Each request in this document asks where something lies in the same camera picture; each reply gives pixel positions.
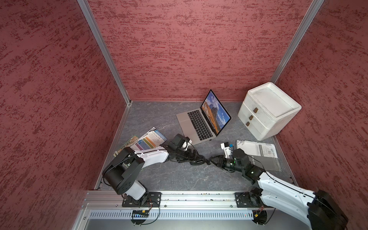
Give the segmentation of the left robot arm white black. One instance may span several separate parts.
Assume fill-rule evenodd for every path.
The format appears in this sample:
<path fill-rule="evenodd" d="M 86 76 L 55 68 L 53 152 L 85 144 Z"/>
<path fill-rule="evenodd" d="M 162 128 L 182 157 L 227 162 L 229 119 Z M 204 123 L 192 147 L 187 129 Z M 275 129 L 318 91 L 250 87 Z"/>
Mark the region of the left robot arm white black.
<path fill-rule="evenodd" d="M 102 181 L 107 186 L 130 200 L 133 205 L 142 207 L 154 201 L 149 201 L 151 195 L 147 188 L 137 180 L 141 170 L 157 163 L 176 162 L 190 163 L 192 166 L 208 164 L 210 161 L 193 148 L 190 139 L 177 134 L 168 145 L 160 145 L 153 149 L 133 150 L 125 147 L 103 170 Z"/>

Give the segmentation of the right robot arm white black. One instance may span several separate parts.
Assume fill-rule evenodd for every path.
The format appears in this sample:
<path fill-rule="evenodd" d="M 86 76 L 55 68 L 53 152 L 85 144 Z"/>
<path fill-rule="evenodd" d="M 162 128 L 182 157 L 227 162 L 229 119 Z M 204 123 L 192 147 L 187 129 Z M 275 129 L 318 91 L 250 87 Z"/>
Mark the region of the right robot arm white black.
<path fill-rule="evenodd" d="M 248 193 L 254 206 L 265 205 L 278 209 L 305 223 L 312 230 L 344 230 L 348 217 L 332 196 L 323 191 L 303 189 L 283 181 L 261 166 L 252 163 L 254 157 L 242 149 L 232 151 L 230 158 L 225 155 L 213 156 L 210 162 L 228 172 L 240 172 L 252 183 Z"/>

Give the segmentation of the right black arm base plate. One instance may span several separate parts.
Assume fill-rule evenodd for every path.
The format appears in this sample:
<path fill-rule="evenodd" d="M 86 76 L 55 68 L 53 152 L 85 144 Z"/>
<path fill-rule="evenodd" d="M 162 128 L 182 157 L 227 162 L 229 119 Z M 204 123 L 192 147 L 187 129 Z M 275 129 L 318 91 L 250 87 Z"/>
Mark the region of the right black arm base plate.
<path fill-rule="evenodd" d="M 252 209 L 259 209 L 263 208 L 270 208 L 266 206 L 261 199 L 255 198 L 254 196 L 250 196 L 249 192 L 236 192 L 234 193 L 235 202 L 237 208 L 252 208 Z"/>

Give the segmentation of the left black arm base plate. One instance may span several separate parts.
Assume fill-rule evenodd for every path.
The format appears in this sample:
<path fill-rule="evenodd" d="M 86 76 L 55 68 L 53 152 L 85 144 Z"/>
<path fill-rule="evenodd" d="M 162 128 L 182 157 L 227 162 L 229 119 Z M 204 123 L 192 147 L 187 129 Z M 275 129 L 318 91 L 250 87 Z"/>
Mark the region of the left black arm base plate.
<path fill-rule="evenodd" d="M 122 207 L 123 208 L 159 208 L 161 203 L 161 192 L 145 192 L 145 194 L 138 200 L 132 196 L 123 194 Z"/>

